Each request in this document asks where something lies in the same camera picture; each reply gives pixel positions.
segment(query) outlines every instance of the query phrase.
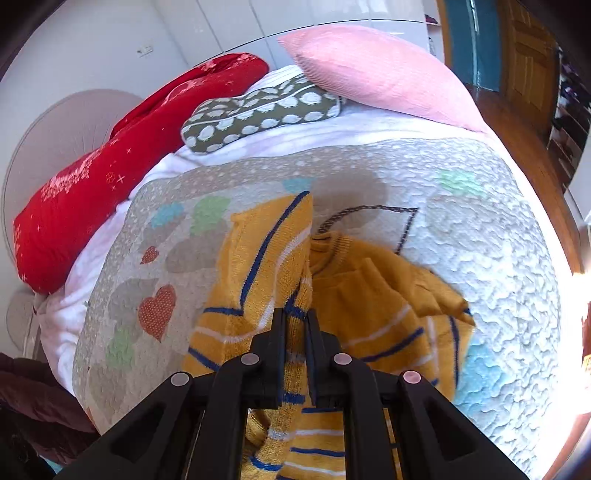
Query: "green patterned pillow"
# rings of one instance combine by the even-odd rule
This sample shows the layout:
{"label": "green patterned pillow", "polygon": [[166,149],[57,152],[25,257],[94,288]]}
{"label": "green patterned pillow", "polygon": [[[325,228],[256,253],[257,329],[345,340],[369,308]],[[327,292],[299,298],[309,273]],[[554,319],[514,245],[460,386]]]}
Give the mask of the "green patterned pillow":
{"label": "green patterned pillow", "polygon": [[256,132],[332,118],[340,106],[340,97],[302,73],[276,87],[203,102],[184,123],[181,137],[194,152],[214,152]]}

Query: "maroon jacket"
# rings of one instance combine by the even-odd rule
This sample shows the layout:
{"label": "maroon jacket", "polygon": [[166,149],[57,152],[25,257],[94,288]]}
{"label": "maroon jacket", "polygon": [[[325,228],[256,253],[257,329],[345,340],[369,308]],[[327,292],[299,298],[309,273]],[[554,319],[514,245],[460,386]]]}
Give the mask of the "maroon jacket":
{"label": "maroon jacket", "polygon": [[67,465],[98,438],[78,401],[47,364],[0,353],[0,408],[39,455]]}

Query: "red blanket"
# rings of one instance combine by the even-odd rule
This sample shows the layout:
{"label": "red blanket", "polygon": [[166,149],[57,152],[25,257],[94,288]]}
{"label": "red blanket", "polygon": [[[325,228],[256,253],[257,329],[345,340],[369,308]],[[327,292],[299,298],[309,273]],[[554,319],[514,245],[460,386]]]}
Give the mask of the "red blanket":
{"label": "red blanket", "polygon": [[267,64],[250,54],[209,60],[143,101],[115,125],[109,142],[48,181],[14,220],[22,281],[39,293],[58,290],[115,207],[183,145],[180,129],[199,104],[242,95],[267,72]]}

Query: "quilted bedspread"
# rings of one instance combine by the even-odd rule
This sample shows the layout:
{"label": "quilted bedspread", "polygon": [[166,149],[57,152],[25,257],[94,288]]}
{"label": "quilted bedspread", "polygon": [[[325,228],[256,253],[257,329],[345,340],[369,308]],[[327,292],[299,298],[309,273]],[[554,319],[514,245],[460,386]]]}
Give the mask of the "quilted bedspread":
{"label": "quilted bedspread", "polygon": [[139,192],[90,298],[74,390],[106,431],[179,369],[233,212],[310,190],[314,230],[423,265],[477,330],[455,403],[525,473],[556,386],[560,298],[548,249],[509,168],[474,140],[393,140],[242,160]]}

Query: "yellow sweater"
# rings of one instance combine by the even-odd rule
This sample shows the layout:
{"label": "yellow sweater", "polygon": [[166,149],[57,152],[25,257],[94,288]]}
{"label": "yellow sweater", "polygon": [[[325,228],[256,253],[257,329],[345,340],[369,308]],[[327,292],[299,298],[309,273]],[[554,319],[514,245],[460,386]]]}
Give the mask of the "yellow sweater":
{"label": "yellow sweater", "polygon": [[309,308],[344,351],[384,372],[417,370],[449,399],[474,327],[466,301],[431,272],[336,232],[310,239],[312,213],[302,192],[232,216],[184,360],[194,376],[217,371],[270,327],[273,308],[287,312],[283,405],[249,415],[245,479],[345,476],[342,414],[313,408],[307,394]]}

